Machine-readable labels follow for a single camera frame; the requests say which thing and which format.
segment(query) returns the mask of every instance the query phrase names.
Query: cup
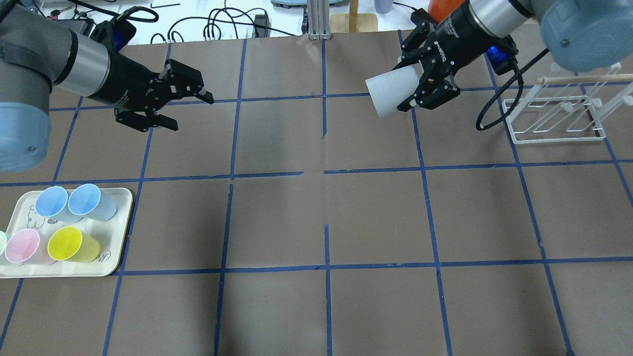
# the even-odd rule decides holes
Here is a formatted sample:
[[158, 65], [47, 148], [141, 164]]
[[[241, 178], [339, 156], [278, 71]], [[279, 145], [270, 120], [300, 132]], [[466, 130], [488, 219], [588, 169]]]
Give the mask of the cup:
[[63, 187], [53, 186], [43, 191], [35, 201], [35, 212], [41, 217], [65, 222], [78, 222], [82, 219], [68, 209], [68, 191]]
[[394, 0], [373, 0], [373, 7], [377, 13], [388, 13], [393, 4]]
[[6, 243], [4, 256], [14, 264], [51, 265], [55, 260], [46, 251], [48, 240], [36, 230], [20, 230]]
[[380, 118], [386, 118], [396, 112], [398, 105], [413, 94], [419, 83], [420, 76], [410, 65], [365, 81]]
[[116, 214], [116, 203], [94, 184], [84, 184], [68, 198], [68, 209], [79, 216], [108, 221]]
[[55, 261], [89, 263], [101, 251], [101, 245], [94, 238], [84, 234], [74, 226], [57, 230], [48, 241], [48, 254]]

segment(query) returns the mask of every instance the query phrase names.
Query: metal stand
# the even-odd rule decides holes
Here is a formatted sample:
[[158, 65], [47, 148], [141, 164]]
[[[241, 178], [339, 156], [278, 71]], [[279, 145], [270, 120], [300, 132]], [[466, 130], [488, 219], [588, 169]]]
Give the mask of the metal stand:
[[330, 3], [327, 0], [308, 0], [308, 38], [330, 39]]

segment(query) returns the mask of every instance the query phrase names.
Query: cup tray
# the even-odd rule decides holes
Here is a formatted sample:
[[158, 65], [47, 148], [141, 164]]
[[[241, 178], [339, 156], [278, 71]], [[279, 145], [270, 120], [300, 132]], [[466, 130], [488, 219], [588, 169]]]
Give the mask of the cup tray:
[[99, 256], [88, 264], [69, 261], [57, 261], [52, 265], [12, 264], [2, 254], [0, 278], [100, 277], [114, 272], [121, 261], [134, 199], [132, 192], [126, 188], [103, 188], [102, 191], [116, 203], [115, 216], [106, 222], [83, 218], [71, 224], [43, 218], [35, 213], [35, 201], [42, 191], [30, 191], [20, 197], [6, 231], [7, 237], [26, 228], [35, 229], [51, 237], [62, 227], [75, 226], [99, 241], [101, 251]]

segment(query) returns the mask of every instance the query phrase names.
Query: cable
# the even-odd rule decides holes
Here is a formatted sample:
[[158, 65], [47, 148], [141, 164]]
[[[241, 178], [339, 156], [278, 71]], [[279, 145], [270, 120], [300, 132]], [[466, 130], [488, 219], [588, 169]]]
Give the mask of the cable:
[[218, 39], [222, 39], [222, 29], [220, 28], [220, 26], [216, 25], [215, 23], [210, 23], [207, 26], [204, 26], [204, 28], [202, 29], [202, 37], [204, 37], [204, 39], [211, 39], [211, 35], [209, 35], [209, 26], [215, 26], [218, 28]]
[[414, 8], [414, 7], [413, 7], [413, 6], [411, 6], [411, 5], [407, 5], [407, 4], [403, 4], [403, 3], [397, 3], [397, 2], [395, 2], [395, 1], [394, 1], [394, 4], [396, 4], [396, 5], [401, 5], [401, 6], [406, 6], [407, 8], [409, 8], [409, 9], [411, 9], [411, 10], [413, 10], [413, 11], [418, 11], [418, 9]]
[[13, 7], [17, 3], [18, 3], [18, 0], [6, 0], [6, 1], [3, 1], [2, 6], [0, 7], [0, 23], [2, 23], [2, 21], [4, 20], [6, 15], [8, 15], [9, 12], [11, 12]]
[[[501, 88], [499, 88], [499, 90], [494, 93], [494, 95], [492, 96], [492, 98], [486, 103], [486, 105], [484, 105], [484, 108], [481, 109], [481, 112], [479, 113], [479, 116], [477, 117], [477, 122], [475, 124], [475, 127], [477, 128], [477, 130], [479, 131], [484, 131], [487, 129], [490, 129], [491, 127], [500, 124], [501, 122], [503, 122], [503, 120], [506, 119], [506, 117], [508, 117], [512, 111], [514, 111], [514, 109], [517, 107], [519, 99], [521, 99], [521, 94], [523, 94], [523, 74], [525, 72], [527, 72], [528, 69], [530, 69], [536, 62], [538, 62], [539, 60], [541, 60], [541, 58], [545, 57], [546, 54], [549, 53], [549, 50], [543, 49], [539, 54], [536, 55], [536, 57], [534, 57], [531, 61], [528, 62], [528, 64], [526, 64], [523, 68], [521, 68], [520, 70], [517, 67], [517, 64], [512, 62], [512, 67], [514, 69], [514, 75], [512, 76], [512, 78], [510, 78], [505, 84], [503, 84], [503, 86]], [[512, 83], [514, 83], [515, 81], [518, 81], [518, 93], [517, 96], [514, 100], [514, 103], [512, 103], [512, 105], [508, 108], [508, 111], [506, 111], [506, 113], [504, 113], [501, 117], [499, 117], [497, 120], [483, 126], [481, 124], [481, 121], [484, 119], [484, 115], [486, 114], [486, 112], [488, 111], [488, 109], [492, 106], [492, 104], [499, 99], [499, 97], [512, 85]]]
[[[229, 13], [229, 10], [238, 11], [238, 12], [240, 12], [240, 13], [241, 13], [241, 15], [239, 15], [239, 16], [232, 16], [232, 15]], [[227, 14], [230, 18], [231, 18], [231, 22], [233, 23], [233, 28], [234, 28], [234, 30], [235, 30], [235, 38], [236, 38], [236, 39], [238, 39], [238, 38], [239, 38], [239, 34], [237, 34], [237, 24], [236, 24], [236, 22], [235, 22], [235, 19], [236, 19], [236, 18], [238, 18], [238, 17], [240, 17], [240, 16], [246, 16], [246, 17], [248, 17], [248, 19], [251, 21], [252, 25], [255, 25], [255, 21], [253, 20], [253, 18], [252, 18], [252, 17], [250, 17], [250, 15], [248, 15], [247, 13], [243, 12], [243, 11], [242, 11], [242, 10], [240, 10], [240, 9], [237, 9], [237, 8], [224, 8], [224, 9], [220, 9], [220, 11], [225, 12], [225, 13], [226, 13], [226, 14]], [[215, 23], [216, 18], [217, 18], [217, 17], [218, 17], [218, 15], [220, 14], [220, 11], [218, 11], [218, 12], [216, 12], [216, 13], [215, 13], [215, 16], [213, 17], [213, 23]], [[211, 28], [211, 34], [215, 36], [215, 34], [213, 33], [213, 27]]]
[[[104, 13], [106, 15], [110, 15], [110, 16], [113, 16], [113, 17], [121, 16], [121, 15], [119, 15], [118, 13], [116, 13], [114, 11], [102, 9], [102, 8], [97, 7], [97, 6], [94, 6], [94, 5], [85, 3], [83, 1], [80, 1], [80, 0], [68, 0], [68, 1], [73, 3], [73, 4], [75, 4], [75, 5], [81, 5], [81, 6], [85, 7], [85, 8], [89, 8], [91, 10], [98, 11], [100, 13]], [[154, 18], [142, 18], [142, 17], [131, 17], [131, 16], [129, 16], [132, 13], [139, 12], [139, 11], [144, 11], [146, 13], [150, 13], [150, 14], [152, 14], [154, 16]], [[138, 22], [157, 22], [158, 21], [158, 14], [154, 10], [149, 9], [149, 8], [144, 8], [142, 6], [133, 6], [133, 7], [129, 8], [129, 9], [127, 9], [127, 10], [125, 10], [123, 12], [123, 14], [126, 14], [126, 13], [127, 13], [127, 17], [125, 18], [125, 20], [138, 21]]]
[[[185, 18], [181, 18], [178, 21], [174, 22], [173, 25], [169, 28], [169, 31], [167, 31], [167, 33], [170, 33], [173, 28], [178, 25], [180, 22], [183, 22], [185, 20], [192, 20], [192, 19], [197, 19], [197, 20], [207, 20], [206, 17], [201, 17], [201, 16], [189, 16], [189, 17], [185, 17]], [[220, 23], [232, 23], [230, 21], [223, 21], [223, 20], [216, 20], [217, 22]], [[235, 22], [236, 25], [252, 25], [252, 23], [245, 23], [245, 22]], [[277, 29], [273, 29], [272, 27], [268, 27], [268, 26], [264, 26], [264, 25], [258, 25], [257, 23], [255, 23], [254, 25], [255, 27], [259, 28], [259, 29], [267, 29], [267, 30], [271, 30], [271, 31], [276, 31], [279, 32], [281, 34], [284, 35], [288, 35], [288, 36], [295, 36], [295, 34], [291, 34], [289, 32], [286, 31], [281, 31], [281, 30], [277, 30]]]
[[39, 8], [39, 6], [35, 3], [35, 1], [33, 2], [33, 6], [35, 6], [35, 8], [37, 9], [37, 12], [42, 14], [42, 16], [46, 17], [46, 15], [44, 15], [44, 13], [42, 12], [42, 9]]
[[154, 38], [158, 36], [160, 38], [163, 39], [163, 42], [167, 42], [167, 40], [165, 39], [165, 36], [163, 36], [162, 34], [153, 34], [152, 38], [149, 39], [149, 44], [153, 44], [154, 43]]
[[174, 38], [173, 34], [178, 34], [178, 35], [180, 36], [180, 40], [181, 40], [182, 42], [185, 42], [185, 39], [184, 39], [184, 38], [182, 38], [182, 35], [181, 35], [181, 34], [180, 34], [180, 32], [178, 32], [178, 31], [172, 31], [172, 42], [176, 42], [176, 38]]

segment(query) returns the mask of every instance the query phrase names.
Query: wooden base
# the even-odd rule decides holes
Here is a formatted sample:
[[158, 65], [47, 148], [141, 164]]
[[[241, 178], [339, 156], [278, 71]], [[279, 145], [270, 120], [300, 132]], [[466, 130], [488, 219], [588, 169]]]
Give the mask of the wooden base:
[[[356, 32], [377, 32], [378, 17], [375, 13], [360, 13], [357, 15]], [[349, 14], [335, 13], [330, 15], [330, 31], [332, 33], [347, 34], [349, 32]]]

